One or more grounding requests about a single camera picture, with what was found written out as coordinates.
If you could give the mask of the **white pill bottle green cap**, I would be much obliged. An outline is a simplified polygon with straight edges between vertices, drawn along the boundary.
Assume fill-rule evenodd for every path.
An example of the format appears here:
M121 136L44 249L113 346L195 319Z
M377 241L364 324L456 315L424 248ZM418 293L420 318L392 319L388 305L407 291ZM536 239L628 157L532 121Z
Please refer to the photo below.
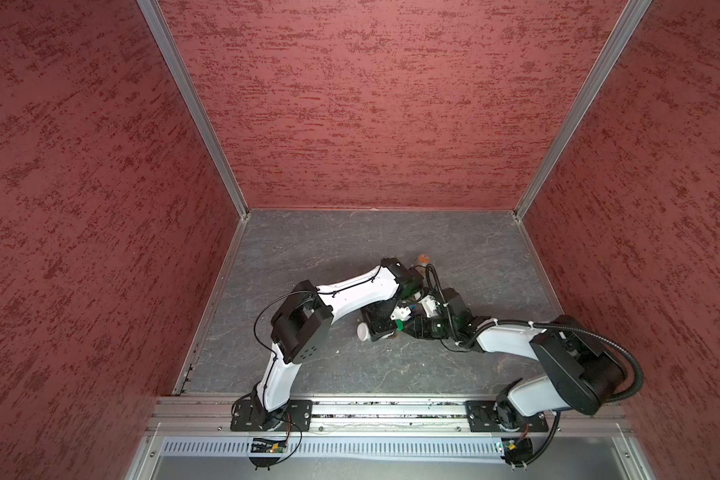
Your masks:
M403 328L403 322L395 322L390 319L363 319L358 324L356 333L360 341L375 342L394 336Z

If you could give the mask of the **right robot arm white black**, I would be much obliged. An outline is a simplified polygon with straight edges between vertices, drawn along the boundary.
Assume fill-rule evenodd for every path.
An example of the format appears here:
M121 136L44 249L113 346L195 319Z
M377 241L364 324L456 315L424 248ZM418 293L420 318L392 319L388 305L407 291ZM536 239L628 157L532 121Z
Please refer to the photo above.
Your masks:
M490 418L504 431L518 431L546 410L593 415L627 379L625 366L605 342L583 333L582 325L569 316L546 325L475 316L455 290L447 289L443 300L427 295L396 307L391 320L417 339L451 339L463 351L538 362L541 375L510 383L494 401Z

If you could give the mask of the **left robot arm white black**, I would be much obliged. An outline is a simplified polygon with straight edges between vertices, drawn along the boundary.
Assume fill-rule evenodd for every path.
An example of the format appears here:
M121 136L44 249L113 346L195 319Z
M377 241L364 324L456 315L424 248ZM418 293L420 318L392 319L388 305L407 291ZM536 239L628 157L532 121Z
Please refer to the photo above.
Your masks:
M271 319L270 360L252 394L260 426L272 430L284 421L301 365L320 353L334 323L358 312L362 340L386 338L409 319L410 309L404 304L420 299L423 288L423 277L395 258L385 258L370 271L339 283L298 283Z

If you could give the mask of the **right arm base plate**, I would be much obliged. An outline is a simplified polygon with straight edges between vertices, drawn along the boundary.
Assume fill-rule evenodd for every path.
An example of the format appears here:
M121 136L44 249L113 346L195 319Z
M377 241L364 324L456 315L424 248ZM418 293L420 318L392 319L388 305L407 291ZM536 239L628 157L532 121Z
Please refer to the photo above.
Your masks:
M466 401L466 418L473 433L542 433L549 427L544 414L523 416L508 401Z

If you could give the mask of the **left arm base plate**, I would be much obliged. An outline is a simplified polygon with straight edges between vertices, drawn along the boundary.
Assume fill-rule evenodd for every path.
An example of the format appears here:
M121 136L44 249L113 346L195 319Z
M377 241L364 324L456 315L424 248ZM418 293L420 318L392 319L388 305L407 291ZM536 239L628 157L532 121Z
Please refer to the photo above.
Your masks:
M312 417L313 402L291 400L274 411L267 411L257 399L241 398L231 408L229 429L232 432L296 432L308 431Z

